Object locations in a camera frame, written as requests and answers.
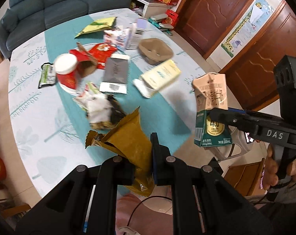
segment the poster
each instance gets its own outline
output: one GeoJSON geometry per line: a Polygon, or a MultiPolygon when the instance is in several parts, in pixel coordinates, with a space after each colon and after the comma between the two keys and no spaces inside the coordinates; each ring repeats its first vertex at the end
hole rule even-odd
{"type": "Polygon", "coordinates": [[[245,17],[237,23],[233,32],[221,44],[230,57],[236,56],[256,35],[273,14],[274,8],[266,0],[256,0],[245,17]]]}

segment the crumpled wrapper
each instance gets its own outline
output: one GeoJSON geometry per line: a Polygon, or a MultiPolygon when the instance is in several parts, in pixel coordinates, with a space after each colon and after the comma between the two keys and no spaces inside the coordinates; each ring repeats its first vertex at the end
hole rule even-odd
{"type": "Polygon", "coordinates": [[[85,85],[84,92],[73,100],[86,112],[92,129],[113,129],[126,116],[113,95],[105,95],[92,83],[85,85]]]}
{"type": "Polygon", "coordinates": [[[85,147],[101,146],[135,165],[135,180],[131,191],[149,196],[155,187],[152,178],[152,145],[141,130],[139,107],[124,117],[118,125],[107,134],[89,131],[85,147]]]}
{"type": "Polygon", "coordinates": [[[82,31],[80,31],[75,36],[75,38],[77,38],[82,34],[95,33],[95,32],[104,31],[104,30],[111,30],[115,20],[116,20],[116,17],[98,19],[92,22],[91,24],[89,24],[88,26],[86,26],[82,31]]]}

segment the white lid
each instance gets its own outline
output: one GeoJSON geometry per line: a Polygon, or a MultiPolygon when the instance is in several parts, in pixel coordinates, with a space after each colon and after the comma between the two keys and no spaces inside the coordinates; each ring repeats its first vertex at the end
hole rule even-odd
{"type": "Polygon", "coordinates": [[[55,71],[58,74],[68,74],[75,70],[77,57],[73,54],[66,53],[59,55],[53,62],[55,71]]]}

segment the green milk carton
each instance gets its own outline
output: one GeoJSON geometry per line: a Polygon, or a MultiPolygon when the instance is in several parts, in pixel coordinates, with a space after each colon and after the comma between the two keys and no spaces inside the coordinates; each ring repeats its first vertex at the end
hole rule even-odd
{"type": "Polygon", "coordinates": [[[192,82],[197,102],[194,144],[199,147],[221,147],[232,144],[227,126],[211,121],[208,110],[228,109],[225,74],[207,73],[192,82]]]}

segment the teal sofa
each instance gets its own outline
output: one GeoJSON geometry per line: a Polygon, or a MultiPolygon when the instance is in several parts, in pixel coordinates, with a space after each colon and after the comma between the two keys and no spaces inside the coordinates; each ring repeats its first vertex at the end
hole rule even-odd
{"type": "Polygon", "coordinates": [[[0,50],[12,51],[53,26],[87,14],[129,8],[131,0],[9,0],[10,9],[0,20],[0,50]]]}

